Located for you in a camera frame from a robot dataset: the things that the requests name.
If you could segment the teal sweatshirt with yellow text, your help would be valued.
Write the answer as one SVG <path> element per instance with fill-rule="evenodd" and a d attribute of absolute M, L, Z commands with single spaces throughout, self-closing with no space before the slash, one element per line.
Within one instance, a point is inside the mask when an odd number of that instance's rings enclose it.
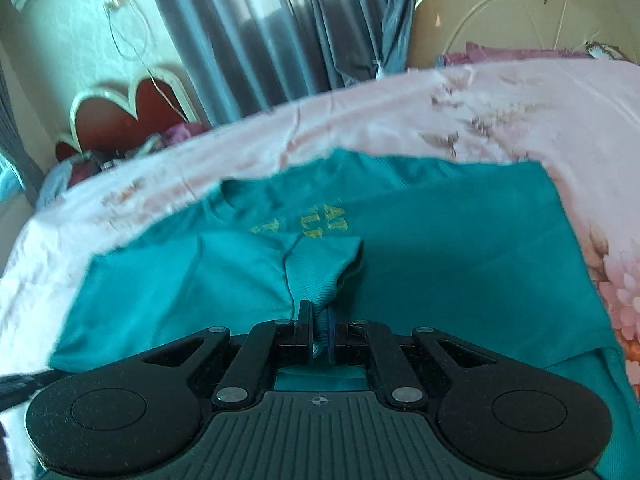
<path fill-rule="evenodd" d="M 84 372 L 210 326 L 319 316 L 431 326 L 573 379 L 613 419 L 598 465 L 639 474 L 639 407 L 555 186 L 536 162 L 335 151 L 227 180 L 90 262 L 50 363 Z"/>

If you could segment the pile of colourful bedding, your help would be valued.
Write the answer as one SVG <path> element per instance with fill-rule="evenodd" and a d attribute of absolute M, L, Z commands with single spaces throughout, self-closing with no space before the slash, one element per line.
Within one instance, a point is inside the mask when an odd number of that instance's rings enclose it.
<path fill-rule="evenodd" d="M 36 199 L 35 211 L 40 211 L 55 202 L 62 194 L 102 171 L 112 169 L 126 160 L 142 158 L 186 142 L 205 132 L 198 122 L 180 122 L 164 132 L 150 134 L 140 146 L 132 150 L 108 154 L 96 150 L 77 153 L 58 162 L 44 178 Z"/>

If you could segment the red cream scalloped headboard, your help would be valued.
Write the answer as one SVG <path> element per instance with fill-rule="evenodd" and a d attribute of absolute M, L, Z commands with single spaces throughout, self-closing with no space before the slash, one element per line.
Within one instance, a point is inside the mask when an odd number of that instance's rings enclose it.
<path fill-rule="evenodd" d="M 121 155 L 153 133 L 199 120 L 177 74 L 166 67 L 144 68 L 122 91 L 97 84 L 78 92 L 70 104 L 68 131 L 55 140 L 55 157 L 62 162 L 86 151 Z"/>

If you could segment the grey-blue window curtain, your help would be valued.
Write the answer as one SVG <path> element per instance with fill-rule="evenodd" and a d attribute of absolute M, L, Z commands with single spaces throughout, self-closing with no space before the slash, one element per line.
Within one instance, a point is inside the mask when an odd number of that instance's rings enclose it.
<path fill-rule="evenodd" d="M 402 73 L 416 0 L 155 0 L 214 126 Z"/>

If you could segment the purple blanket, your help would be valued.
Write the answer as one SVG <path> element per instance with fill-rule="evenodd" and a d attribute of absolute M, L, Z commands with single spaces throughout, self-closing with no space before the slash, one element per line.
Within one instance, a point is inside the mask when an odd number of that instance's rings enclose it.
<path fill-rule="evenodd" d="M 599 51 L 578 52 L 568 49 L 514 49 L 492 48 L 469 41 L 461 52 L 452 52 L 436 56 L 435 66 L 456 66 L 466 64 L 501 63 L 534 60 L 535 58 L 594 58 L 606 60 L 608 57 Z"/>

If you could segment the pink floral bed sheet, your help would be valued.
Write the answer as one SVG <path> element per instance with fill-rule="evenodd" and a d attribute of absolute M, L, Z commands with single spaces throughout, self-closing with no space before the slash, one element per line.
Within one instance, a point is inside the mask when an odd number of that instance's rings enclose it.
<path fill-rule="evenodd" d="M 417 70 L 300 100 L 100 174 L 35 214 L 1 279 L 1 370 L 43 368 L 90 258 L 199 200 L 348 148 L 452 162 L 538 160 L 639 379 L 639 70 L 537 60 Z"/>

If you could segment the round cream folding table top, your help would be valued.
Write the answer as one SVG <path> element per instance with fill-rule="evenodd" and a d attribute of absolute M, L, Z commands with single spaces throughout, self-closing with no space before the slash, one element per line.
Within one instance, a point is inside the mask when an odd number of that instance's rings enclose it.
<path fill-rule="evenodd" d="M 585 51 L 600 42 L 639 58 L 639 0 L 418 0 L 409 64 L 432 67 L 470 42 L 503 49 Z"/>

